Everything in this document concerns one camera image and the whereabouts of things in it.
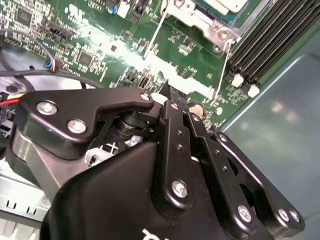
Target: black lever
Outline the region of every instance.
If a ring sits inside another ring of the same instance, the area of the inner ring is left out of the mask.
[[[305,228],[301,214],[224,133],[216,132],[215,140],[224,148],[236,168],[238,182],[253,196],[256,215],[275,238],[290,238]]]
[[[152,201],[165,216],[175,219],[190,210],[195,201],[191,170],[189,130],[183,112],[166,101],[159,120],[160,134],[152,186]]]
[[[210,140],[202,120],[194,113],[185,116],[190,130],[192,156],[198,158],[218,219],[235,238],[253,235],[257,217],[251,210],[220,144]]]

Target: black plastic bracket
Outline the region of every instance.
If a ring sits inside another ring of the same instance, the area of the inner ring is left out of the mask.
[[[183,125],[183,112],[166,101],[160,114],[161,137],[157,149],[152,201],[166,217],[186,214],[195,201],[191,170],[190,133]]]
[[[184,125],[190,130],[192,156],[201,162],[220,224],[237,239],[253,235],[257,217],[240,188],[223,148],[210,140],[202,120],[196,114],[188,113]]]
[[[54,104],[57,112],[41,114],[37,105],[42,102]],[[76,160],[89,148],[121,137],[108,135],[121,113],[148,112],[153,106],[152,98],[139,88],[35,91],[20,99],[14,123],[24,136],[57,157]],[[85,132],[71,132],[67,127],[70,120],[83,122]]]
[[[297,209],[224,133],[216,132],[215,140],[224,148],[234,165],[236,177],[252,195],[256,215],[276,238],[290,238],[305,229],[305,221]]]

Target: green pcb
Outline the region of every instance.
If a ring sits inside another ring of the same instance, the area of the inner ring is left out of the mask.
[[[39,39],[63,63],[64,69],[76,75],[100,81],[106,87],[130,87],[135,84],[126,81],[125,75],[131,67],[136,68],[143,62],[143,55],[161,19],[162,1],[152,0],[140,21],[132,23],[130,19],[137,2],[130,3],[129,12],[122,18],[108,13],[105,0],[0,0],[0,23],[3,28],[25,31]],[[244,16],[251,14],[257,2],[249,1],[248,10],[241,13],[239,22],[245,21]],[[272,7],[271,2],[263,9],[265,12],[266,8]],[[262,17],[259,15],[251,28]],[[44,20],[47,24],[70,30],[73,33],[71,40],[53,39],[43,30]],[[9,44],[14,43],[46,58],[40,48],[27,38],[16,34],[6,37],[10,38]],[[193,77],[207,87],[218,87],[226,55],[214,53],[213,44],[203,37],[200,30],[187,27],[171,16],[162,24],[151,50],[174,66],[183,78]],[[158,92],[165,82],[161,74],[155,75],[144,89]],[[219,127],[248,98],[241,89],[225,81],[217,99],[210,100],[198,93],[188,96],[189,101],[204,105],[207,128],[211,125]],[[221,115],[215,114],[217,108],[223,109]]]

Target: black mechanical arm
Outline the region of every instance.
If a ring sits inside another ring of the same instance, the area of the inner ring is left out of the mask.
[[[228,136],[139,88],[36,91],[16,108],[6,158],[52,206],[41,240],[268,240],[300,213]],[[88,149],[143,141],[88,168]]]

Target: red wire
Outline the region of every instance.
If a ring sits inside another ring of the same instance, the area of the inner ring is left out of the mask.
[[[11,104],[17,104],[19,102],[19,98],[16,99],[10,99],[10,100],[6,100],[6,101],[2,101],[0,102],[0,105],[11,105]]]

